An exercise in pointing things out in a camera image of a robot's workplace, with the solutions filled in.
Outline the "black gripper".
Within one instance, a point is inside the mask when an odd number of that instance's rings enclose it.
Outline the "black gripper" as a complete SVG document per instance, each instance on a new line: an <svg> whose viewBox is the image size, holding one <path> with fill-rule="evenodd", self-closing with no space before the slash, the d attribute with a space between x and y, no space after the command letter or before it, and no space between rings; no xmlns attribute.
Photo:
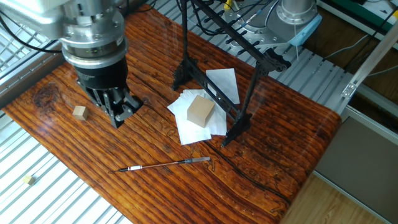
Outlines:
<svg viewBox="0 0 398 224"><path fill-rule="evenodd" d="M114 128L124 124L118 116L132 116L143 105L137 96L130 95L126 84L128 68L125 57L107 67L75 67L75 70L83 91L106 112Z"/></svg>

